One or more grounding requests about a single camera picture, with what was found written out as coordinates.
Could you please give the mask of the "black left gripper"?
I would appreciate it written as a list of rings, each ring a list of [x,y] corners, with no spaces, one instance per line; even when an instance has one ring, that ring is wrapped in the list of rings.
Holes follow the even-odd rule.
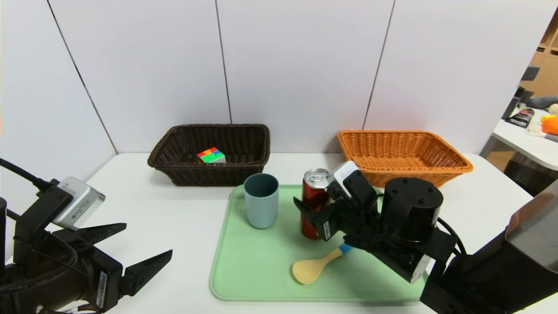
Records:
[[[96,247],[127,228],[111,223],[77,231],[42,231],[37,240],[20,237],[14,261],[1,276],[3,314],[50,314],[84,300],[95,314],[106,312],[123,296],[135,296],[173,257],[168,250],[129,266]]]

